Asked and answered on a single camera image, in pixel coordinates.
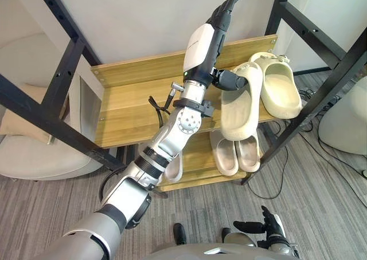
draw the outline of electrical cable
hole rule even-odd
[[[314,148],[314,146],[301,134],[300,136],[305,140],[305,142],[316,152],[317,155],[319,155],[324,161],[326,161],[329,165],[331,165],[331,167],[340,175],[341,178],[343,178],[343,180],[347,183],[347,185],[350,187],[350,189],[353,191],[353,193],[355,194],[355,196],[357,197],[357,199],[361,202],[361,204],[367,208],[367,204],[365,202],[363,202],[363,200],[358,196],[358,194],[356,193],[356,191],[354,190],[354,188],[352,187],[352,185],[348,182],[348,180],[341,174],[341,172],[334,166],[332,165],[325,157],[323,157],[317,150],[316,148]]]
[[[276,136],[276,135],[278,135],[280,133],[280,131],[282,130],[282,127],[280,126],[280,124],[277,121],[272,121],[272,122],[273,123],[276,123],[278,125],[278,127],[279,127],[279,130],[276,133],[274,133],[274,135]]]
[[[101,183],[101,185],[99,186],[99,191],[98,191],[98,197],[99,197],[99,200],[100,200],[100,202],[102,202],[102,200],[103,200],[103,193],[104,193],[104,187],[105,187],[105,185],[107,184],[107,182],[108,182],[108,180],[112,177],[112,176],[114,176],[114,175],[116,175],[116,174],[118,174],[118,173],[121,173],[121,172],[123,172],[125,169],[126,169],[126,167],[127,167],[127,165],[122,165],[121,167],[119,167],[119,168],[117,168],[116,170],[114,170],[114,171],[112,171],[112,172],[110,172],[104,179],[103,179],[103,181],[102,181],[102,183]]]
[[[346,166],[348,166],[348,167],[350,167],[351,169],[353,169],[359,176],[362,176],[360,173],[359,173],[359,171],[358,170],[356,170],[354,167],[352,167],[350,164],[348,164],[347,162],[345,162],[345,161],[343,161],[343,160],[341,160],[341,159],[339,159],[338,157],[336,157],[336,156],[334,156],[333,154],[331,154],[330,152],[328,152],[323,146],[322,146],[322,144],[321,143],[323,143],[323,144],[325,144],[321,139],[320,139],[320,137],[317,139],[317,141],[318,141],[318,143],[319,143],[319,145],[320,145],[320,147],[322,148],[322,150],[324,150],[324,152],[326,153],[326,154],[328,154],[329,156],[331,156],[331,157],[333,157],[335,160],[337,160],[337,161],[340,161],[341,163],[343,163],[343,164],[345,164]]]
[[[155,108],[155,111],[158,115],[159,128],[161,128],[163,126],[163,117],[161,111],[166,112],[168,115],[170,115],[170,112],[166,108],[160,107],[152,96],[149,96],[148,102]]]
[[[288,162],[288,157],[289,157],[289,153],[288,153],[288,148],[287,146],[284,146],[284,148],[286,149],[286,160],[284,161],[284,165],[283,165],[283,171],[282,171],[282,181],[280,182],[280,188],[279,188],[279,191],[276,193],[276,195],[274,196],[270,196],[270,197],[263,197],[259,194],[257,194],[256,192],[254,192],[250,186],[250,182],[247,183],[248,185],[248,188],[250,189],[250,191],[257,197],[261,198],[261,199],[264,199],[264,200],[273,200],[275,198],[277,198],[280,193],[282,192],[282,189],[283,189],[283,183],[284,183],[284,172],[286,170],[286,166],[287,166],[287,162]]]

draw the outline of black metal frame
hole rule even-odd
[[[265,35],[276,33],[282,18],[333,71],[300,114],[291,120],[291,124],[278,138],[269,127],[262,126],[270,147],[261,157],[261,166],[258,171],[252,173],[250,177],[244,178],[241,184],[250,181],[367,63],[367,29],[345,53],[338,44],[287,0],[274,1]]]
[[[70,36],[69,45],[41,104],[35,102],[2,75],[0,75],[0,103],[55,138],[114,170],[121,166],[121,158],[114,158],[107,150],[100,148],[59,118],[81,55],[91,65],[100,64],[100,61],[61,0],[44,1]],[[345,53],[287,0],[274,0],[266,34],[276,33],[282,18],[333,69],[333,72],[302,109],[299,116],[291,120],[291,124],[277,139],[272,136],[274,134],[269,127],[266,125],[262,127],[271,145],[261,158],[261,167],[258,171],[327,104],[367,60],[366,29],[352,48]],[[243,179],[242,184],[249,181],[254,175]]]
[[[100,64],[100,61],[63,3],[60,0],[44,1],[70,36],[70,42],[41,104],[35,102],[1,74],[0,103],[53,137],[100,162],[108,169],[115,170],[122,165],[120,160],[114,158],[107,149],[100,148],[59,118],[81,55],[91,65]]]

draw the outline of gray carpet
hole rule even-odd
[[[299,88],[313,88],[327,73],[298,76]],[[318,150],[317,129],[303,134]],[[263,137],[260,143],[265,147]],[[254,196],[239,181],[153,196],[142,223],[125,231],[116,259],[141,259],[158,246],[173,241],[172,226],[185,226],[188,242],[219,242],[222,227],[234,220],[261,220],[263,204],[283,220],[287,238],[296,242],[302,259],[367,259],[367,209],[337,173],[297,135],[288,144],[289,159],[283,191],[274,200]],[[363,156],[334,151],[358,170],[367,168]],[[323,153],[367,202],[367,180]],[[255,192],[278,191],[284,150],[250,182]],[[31,259],[74,223],[99,208],[97,189],[107,171],[53,182],[12,181],[0,176],[0,259]],[[251,236],[259,240],[263,236]]]

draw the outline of wooden shoe rack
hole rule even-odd
[[[271,52],[276,40],[276,35],[269,35],[230,42],[223,47],[216,66],[232,69],[256,52]],[[185,52],[181,51],[93,66],[92,72],[105,87],[95,143],[111,148],[151,139],[158,131],[158,118],[148,98],[153,96],[158,105],[164,105],[170,84],[173,81],[182,83],[184,56]],[[213,117],[202,119],[200,131],[190,138],[183,150],[181,180],[173,184],[164,180],[159,190],[170,191],[247,176],[244,171],[224,176],[218,172],[214,162],[208,131],[220,128],[220,94],[219,89],[211,86],[205,95],[216,110]],[[260,101],[259,122],[273,119]]]

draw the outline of black shoe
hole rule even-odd
[[[229,227],[224,227],[222,229],[222,243],[224,243],[224,237],[231,233],[231,229]]]
[[[173,226],[173,237],[177,246],[186,244],[186,234],[183,227],[180,223],[176,223]]]

